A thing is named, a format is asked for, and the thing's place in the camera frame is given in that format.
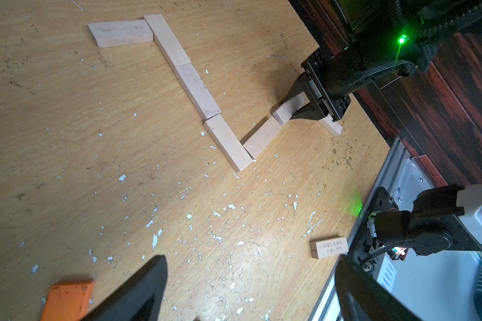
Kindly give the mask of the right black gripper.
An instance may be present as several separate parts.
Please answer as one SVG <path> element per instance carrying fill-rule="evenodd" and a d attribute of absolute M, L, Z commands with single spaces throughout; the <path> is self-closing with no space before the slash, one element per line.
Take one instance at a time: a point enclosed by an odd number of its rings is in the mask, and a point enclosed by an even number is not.
<path fill-rule="evenodd" d="M 363 37 L 326 60 L 316 51 L 303 63 L 305 70 L 280 101 L 305 95 L 309 100 L 291 119 L 338 121 L 350 104 L 349 95 L 389 74 L 407 76 L 416 69 L 416 44 L 410 37 Z"/>

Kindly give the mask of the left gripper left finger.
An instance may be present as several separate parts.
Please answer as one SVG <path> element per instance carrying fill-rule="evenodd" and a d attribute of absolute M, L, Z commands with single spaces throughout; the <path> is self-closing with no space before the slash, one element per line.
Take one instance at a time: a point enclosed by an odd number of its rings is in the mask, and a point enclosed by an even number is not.
<path fill-rule="evenodd" d="M 156 255 L 84 320 L 157 320 L 167 284 L 164 255 Z"/>

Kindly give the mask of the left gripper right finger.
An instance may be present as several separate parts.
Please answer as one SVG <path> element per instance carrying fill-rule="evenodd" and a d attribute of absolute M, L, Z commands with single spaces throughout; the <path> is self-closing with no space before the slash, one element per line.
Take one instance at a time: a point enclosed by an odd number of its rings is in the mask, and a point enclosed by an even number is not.
<path fill-rule="evenodd" d="M 346 255 L 340 255 L 334 279 L 344 320 L 419 319 Z"/>

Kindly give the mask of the natural wood block angled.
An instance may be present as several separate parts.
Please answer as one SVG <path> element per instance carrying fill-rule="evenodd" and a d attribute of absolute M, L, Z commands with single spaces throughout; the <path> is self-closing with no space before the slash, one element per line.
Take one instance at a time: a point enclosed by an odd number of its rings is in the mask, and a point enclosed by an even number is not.
<path fill-rule="evenodd" d="M 281 104 L 280 107 L 273 112 L 273 117 L 281 126 L 283 126 L 291 119 L 294 113 L 296 113 L 308 102 L 308 97 L 306 96 L 305 92 L 302 92 L 296 97 Z"/>

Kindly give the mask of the natural wood block bottom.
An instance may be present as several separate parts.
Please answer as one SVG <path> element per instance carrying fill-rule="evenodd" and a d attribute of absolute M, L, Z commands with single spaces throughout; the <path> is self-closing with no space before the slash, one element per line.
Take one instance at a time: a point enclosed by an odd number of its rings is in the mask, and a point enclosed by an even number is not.
<path fill-rule="evenodd" d="M 349 251 L 346 237 L 318 239 L 309 242 L 311 256 L 314 259 L 325 259 L 336 255 L 347 254 Z"/>

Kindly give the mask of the natural wood block short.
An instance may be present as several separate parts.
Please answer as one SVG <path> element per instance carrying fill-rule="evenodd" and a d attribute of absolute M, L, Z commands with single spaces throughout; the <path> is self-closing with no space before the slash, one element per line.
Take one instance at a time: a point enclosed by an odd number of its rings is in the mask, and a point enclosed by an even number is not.
<path fill-rule="evenodd" d="M 271 116 L 244 144 L 249 155 L 256 159 L 281 130 L 282 125 Z"/>

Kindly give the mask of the natural wood block long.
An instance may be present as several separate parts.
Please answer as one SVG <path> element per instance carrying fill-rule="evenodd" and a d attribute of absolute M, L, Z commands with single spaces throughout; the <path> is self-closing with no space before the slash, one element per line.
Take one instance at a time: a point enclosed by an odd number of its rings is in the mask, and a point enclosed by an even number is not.
<path fill-rule="evenodd" d="M 162 14 L 145 15 L 144 19 L 153 32 L 154 42 L 173 69 L 191 63 L 189 56 Z"/>

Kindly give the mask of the natural wood block printed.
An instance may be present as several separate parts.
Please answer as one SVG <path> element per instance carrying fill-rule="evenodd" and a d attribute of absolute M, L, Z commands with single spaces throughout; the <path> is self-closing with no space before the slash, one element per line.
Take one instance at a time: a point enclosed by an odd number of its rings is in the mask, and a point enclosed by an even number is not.
<path fill-rule="evenodd" d="M 99 48 L 152 42 L 153 32 L 145 20 L 88 24 Z"/>

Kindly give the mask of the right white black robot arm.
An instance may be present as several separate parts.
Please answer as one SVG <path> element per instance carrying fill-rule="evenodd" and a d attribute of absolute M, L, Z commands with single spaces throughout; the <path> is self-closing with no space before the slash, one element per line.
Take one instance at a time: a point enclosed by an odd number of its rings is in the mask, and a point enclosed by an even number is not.
<path fill-rule="evenodd" d="M 482 1 L 293 1 L 319 47 L 286 100 L 340 121 L 359 98 L 435 181 L 411 210 L 369 215 L 375 254 L 482 251 Z"/>

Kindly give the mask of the orange block centre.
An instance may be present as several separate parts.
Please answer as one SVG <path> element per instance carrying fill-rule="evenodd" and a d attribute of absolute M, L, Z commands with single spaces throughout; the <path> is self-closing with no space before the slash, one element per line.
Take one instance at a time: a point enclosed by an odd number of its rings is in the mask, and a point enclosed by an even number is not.
<path fill-rule="evenodd" d="M 41 316 L 47 320 L 81 320 L 87 315 L 95 282 L 59 282 L 49 291 Z"/>

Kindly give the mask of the front aluminium rail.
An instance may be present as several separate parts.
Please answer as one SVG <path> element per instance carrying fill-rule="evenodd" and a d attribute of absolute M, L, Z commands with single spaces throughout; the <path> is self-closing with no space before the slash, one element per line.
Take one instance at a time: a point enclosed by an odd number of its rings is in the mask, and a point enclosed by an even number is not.
<path fill-rule="evenodd" d="M 396 140 L 358 218 L 378 187 L 389 192 L 398 211 L 376 218 L 385 246 L 361 264 L 384 258 L 371 277 L 418 320 L 482 320 L 482 185 L 435 187 Z M 336 257 L 312 320 L 344 320 L 335 289 Z"/>

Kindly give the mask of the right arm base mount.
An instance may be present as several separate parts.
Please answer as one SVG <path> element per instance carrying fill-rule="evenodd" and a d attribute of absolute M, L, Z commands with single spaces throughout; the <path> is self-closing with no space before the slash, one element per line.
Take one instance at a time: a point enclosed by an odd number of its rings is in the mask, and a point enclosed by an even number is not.
<path fill-rule="evenodd" d="M 376 277 L 382 264 L 384 255 L 362 262 L 375 251 L 385 245 L 378 239 L 376 218 L 385 213 L 398 211 L 398 205 L 384 187 L 378 187 L 370 202 L 364 206 L 361 216 L 357 219 L 348 257 L 357 263 L 365 272 Z"/>

